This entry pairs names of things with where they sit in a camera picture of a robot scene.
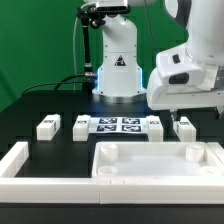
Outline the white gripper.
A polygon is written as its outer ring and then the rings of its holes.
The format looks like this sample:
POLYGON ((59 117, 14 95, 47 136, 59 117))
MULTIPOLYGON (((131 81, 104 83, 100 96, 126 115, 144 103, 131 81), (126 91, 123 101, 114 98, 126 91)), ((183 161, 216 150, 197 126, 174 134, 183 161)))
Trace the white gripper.
POLYGON ((147 87, 147 103, 152 110, 179 110, 217 107, 224 109, 224 90, 187 91, 185 85, 164 85, 153 70, 147 87))

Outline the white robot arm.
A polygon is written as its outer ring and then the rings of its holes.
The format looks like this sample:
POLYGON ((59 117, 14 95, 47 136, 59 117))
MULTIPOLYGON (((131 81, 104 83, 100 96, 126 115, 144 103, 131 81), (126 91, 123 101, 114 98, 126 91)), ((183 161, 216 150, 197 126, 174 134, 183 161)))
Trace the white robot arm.
POLYGON ((148 86, 137 65, 137 28, 122 15, 156 0, 84 0, 90 24, 103 29, 103 64, 93 94, 112 102, 144 94, 153 110, 215 107, 224 111, 224 0, 164 0, 188 31, 186 43, 156 56, 148 86))

